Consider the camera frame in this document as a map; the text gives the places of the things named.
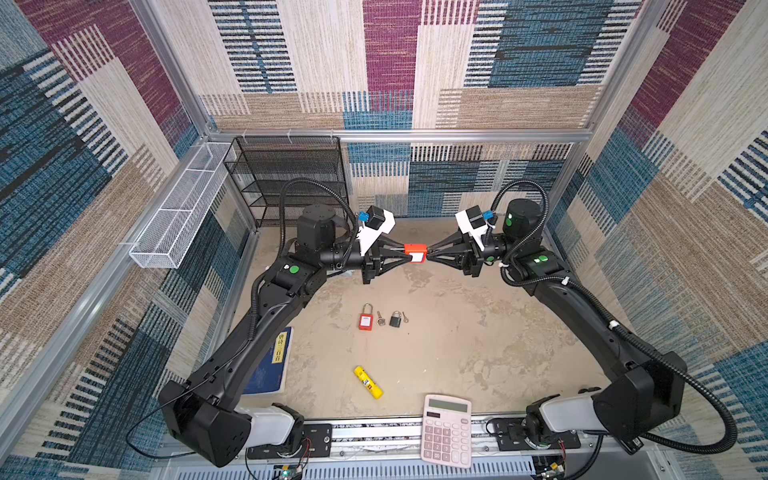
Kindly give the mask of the small black padlock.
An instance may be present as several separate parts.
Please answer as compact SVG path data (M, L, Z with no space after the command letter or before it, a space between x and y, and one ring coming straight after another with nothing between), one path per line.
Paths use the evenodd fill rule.
M400 311L394 311L390 316L389 326L393 328L400 328L403 322L403 314Z

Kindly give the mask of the red padlock with key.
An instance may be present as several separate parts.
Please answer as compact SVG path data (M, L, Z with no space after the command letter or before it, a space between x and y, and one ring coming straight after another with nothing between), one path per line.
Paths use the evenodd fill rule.
M358 320L358 329L362 331L371 331L373 328L374 311L371 303L366 303L363 306L362 312Z

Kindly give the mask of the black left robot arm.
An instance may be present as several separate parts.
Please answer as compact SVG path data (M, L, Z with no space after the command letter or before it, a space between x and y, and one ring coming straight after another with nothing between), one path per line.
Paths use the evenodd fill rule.
M251 306L237 327L211 357L183 382L168 381L158 396L169 434L217 467L244 449L269 446L283 456L305 446L304 418L273 404L252 413L237 406L254 371L280 333L308 305L327 279L358 270L364 283L410 262L403 244L388 238L392 212L372 205L361 215L330 187L309 178L295 178L281 189L279 207L288 190L316 187L336 202L304 208L296 236L282 237L272 265L252 284Z

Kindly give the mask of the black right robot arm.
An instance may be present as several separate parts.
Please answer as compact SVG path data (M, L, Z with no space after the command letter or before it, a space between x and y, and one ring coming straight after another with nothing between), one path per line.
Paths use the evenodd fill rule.
M571 267L542 245L550 202L535 181L515 180L502 193L526 186L540 202L516 198L497 216L502 199L496 195L488 210L474 206L457 213L458 230L427 249L427 258L476 277L483 266L497 264L505 284L524 289L552 311L587 348L608 378L607 387L576 396L552 395L530 404L523 421L534 448L554 443L558 434L583 431L613 437L629 454L645 440L691 454L715 455L737 442L737 423L726 405L688 374L686 363L673 351L666 354L633 333L574 279ZM683 393L690 387L717 412L724 425L721 439L687 444L654 434L677 417Z

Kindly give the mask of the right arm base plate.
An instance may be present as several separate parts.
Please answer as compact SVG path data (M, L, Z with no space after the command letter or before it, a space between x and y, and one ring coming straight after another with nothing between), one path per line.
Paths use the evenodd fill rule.
M523 417L494 417L486 422L486 432L492 436L500 451L566 450L581 447L575 432L567 431L534 441L527 437Z

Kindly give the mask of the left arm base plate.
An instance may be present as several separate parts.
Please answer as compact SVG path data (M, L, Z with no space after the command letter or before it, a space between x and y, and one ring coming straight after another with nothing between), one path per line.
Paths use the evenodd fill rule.
M326 458L330 456L333 427L330 423L302 424L295 427L279 445L259 445L246 449L248 460Z

